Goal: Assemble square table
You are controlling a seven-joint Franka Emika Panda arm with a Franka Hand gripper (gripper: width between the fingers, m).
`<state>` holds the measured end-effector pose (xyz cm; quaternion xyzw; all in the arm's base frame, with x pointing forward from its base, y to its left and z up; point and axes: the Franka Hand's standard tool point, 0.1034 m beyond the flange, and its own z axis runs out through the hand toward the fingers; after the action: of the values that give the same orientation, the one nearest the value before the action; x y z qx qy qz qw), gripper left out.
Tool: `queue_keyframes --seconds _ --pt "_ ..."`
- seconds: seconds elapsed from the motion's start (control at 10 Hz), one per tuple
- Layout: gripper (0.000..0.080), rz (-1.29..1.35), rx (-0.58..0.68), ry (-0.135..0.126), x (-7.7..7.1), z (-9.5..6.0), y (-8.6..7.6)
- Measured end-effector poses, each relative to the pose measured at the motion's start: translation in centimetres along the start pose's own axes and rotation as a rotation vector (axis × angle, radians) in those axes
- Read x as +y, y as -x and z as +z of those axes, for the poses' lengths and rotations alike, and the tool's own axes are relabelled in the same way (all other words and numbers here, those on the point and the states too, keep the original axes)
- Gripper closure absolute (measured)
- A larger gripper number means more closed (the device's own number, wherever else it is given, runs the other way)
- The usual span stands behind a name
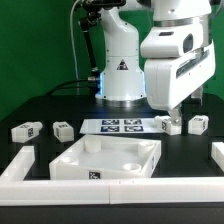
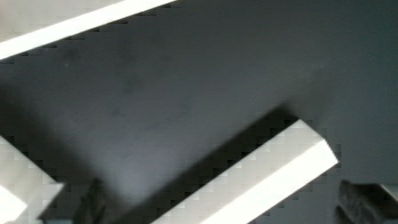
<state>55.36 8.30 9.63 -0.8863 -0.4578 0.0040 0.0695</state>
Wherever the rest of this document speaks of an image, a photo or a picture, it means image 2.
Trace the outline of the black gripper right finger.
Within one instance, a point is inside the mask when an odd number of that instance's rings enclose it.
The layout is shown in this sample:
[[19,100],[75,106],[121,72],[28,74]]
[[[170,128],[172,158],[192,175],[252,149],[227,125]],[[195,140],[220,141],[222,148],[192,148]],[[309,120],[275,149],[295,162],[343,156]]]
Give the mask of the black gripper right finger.
[[341,181],[334,224],[398,224],[398,184]]

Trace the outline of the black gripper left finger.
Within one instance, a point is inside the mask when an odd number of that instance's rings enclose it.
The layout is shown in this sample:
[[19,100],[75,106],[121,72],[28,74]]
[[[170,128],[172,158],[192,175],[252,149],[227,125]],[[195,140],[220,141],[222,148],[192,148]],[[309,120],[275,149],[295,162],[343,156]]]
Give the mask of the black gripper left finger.
[[106,224],[106,194],[103,182],[94,179],[87,192],[80,197],[73,215],[59,218],[48,215],[39,216],[41,224]]

